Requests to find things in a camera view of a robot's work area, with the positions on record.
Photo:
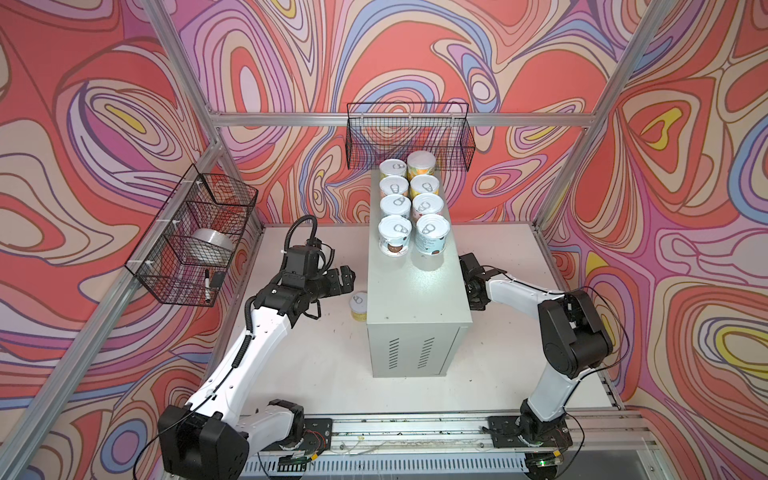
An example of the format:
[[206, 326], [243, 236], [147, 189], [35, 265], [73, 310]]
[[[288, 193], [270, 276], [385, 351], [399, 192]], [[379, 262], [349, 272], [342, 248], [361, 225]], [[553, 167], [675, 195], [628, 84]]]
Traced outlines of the red label can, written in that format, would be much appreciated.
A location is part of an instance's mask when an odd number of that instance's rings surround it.
[[417, 221], [424, 215], [440, 214], [444, 208], [443, 199], [434, 193], [421, 193], [411, 200], [411, 217]]

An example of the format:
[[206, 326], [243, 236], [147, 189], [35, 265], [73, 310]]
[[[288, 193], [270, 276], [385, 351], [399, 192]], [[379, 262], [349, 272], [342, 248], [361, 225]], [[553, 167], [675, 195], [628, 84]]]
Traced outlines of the yellow label can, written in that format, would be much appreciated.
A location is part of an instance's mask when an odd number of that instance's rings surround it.
[[410, 180], [410, 197], [415, 198], [421, 194], [439, 194], [440, 181], [437, 177], [429, 174], [420, 174]]

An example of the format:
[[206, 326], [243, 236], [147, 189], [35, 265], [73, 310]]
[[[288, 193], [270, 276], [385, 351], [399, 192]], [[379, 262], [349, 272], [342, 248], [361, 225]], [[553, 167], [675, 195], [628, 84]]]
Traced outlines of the can mid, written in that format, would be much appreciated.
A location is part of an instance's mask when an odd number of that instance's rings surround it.
[[390, 194], [380, 200], [380, 210], [383, 217], [400, 216], [409, 220], [411, 217], [411, 200], [404, 195]]

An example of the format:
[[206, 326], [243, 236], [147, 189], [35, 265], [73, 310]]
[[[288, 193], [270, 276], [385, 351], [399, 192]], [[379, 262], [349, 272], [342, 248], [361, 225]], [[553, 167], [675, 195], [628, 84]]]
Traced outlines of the can mid column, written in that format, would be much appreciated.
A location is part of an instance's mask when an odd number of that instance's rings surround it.
[[379, 181], [378, 187], [382, 198], [389, 195], [401, 195], [407, 197], [410, 184], [405, 177], [392, 175], [383, 177]]

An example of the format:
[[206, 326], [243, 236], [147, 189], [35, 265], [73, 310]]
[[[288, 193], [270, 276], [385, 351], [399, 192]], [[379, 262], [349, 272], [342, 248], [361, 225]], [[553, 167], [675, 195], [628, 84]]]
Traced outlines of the orange label can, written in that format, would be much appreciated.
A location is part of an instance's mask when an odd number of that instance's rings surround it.
[[436, 156], [426, 150], [417, 150], [410, 153], [406, 159], [408, 180], [419, 175], [432, 175], [436, 168]]

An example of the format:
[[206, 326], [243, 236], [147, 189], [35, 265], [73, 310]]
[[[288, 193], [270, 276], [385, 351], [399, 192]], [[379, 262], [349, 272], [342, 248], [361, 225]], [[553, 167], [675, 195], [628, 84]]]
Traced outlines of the green label can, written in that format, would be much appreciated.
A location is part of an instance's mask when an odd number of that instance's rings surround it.
[[399, 159], [390, 158], [382, 161], [379, 165], [381, 178], [387, 177], [406, 177], [407, 164]]

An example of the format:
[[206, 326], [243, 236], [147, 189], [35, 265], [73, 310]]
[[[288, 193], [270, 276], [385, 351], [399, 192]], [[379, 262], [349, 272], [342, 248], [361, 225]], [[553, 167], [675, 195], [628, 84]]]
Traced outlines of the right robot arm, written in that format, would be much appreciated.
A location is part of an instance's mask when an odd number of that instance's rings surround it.
[[459, 257], [469, 308], [490, 303], [511, 307], [538, 321], [547, 361], [534, 392], [522, 402], [513, 432], [539, 445], [565, 421], [577, 386], [596, 372], [614, 349], [593, 301], [582, 290], [553, 291], [482, 265], [472, 253]]

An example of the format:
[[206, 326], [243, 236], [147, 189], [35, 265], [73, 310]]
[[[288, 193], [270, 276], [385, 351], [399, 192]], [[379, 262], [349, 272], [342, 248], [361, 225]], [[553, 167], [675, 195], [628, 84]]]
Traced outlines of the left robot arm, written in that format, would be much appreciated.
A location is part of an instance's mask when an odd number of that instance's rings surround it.
[[278, 273], [244, 304], [244, 330], [200, 389], [158, 421], [163, 468], [184, 479], [236, 479], [267, 447], [305, 449], [304, 409], [275, 399], [252, 415], [248, 393], [278, 344], [321, 299], [354, 288], [348, 267], [332, 267], [334, 250], [317, 239], [287, 247]]

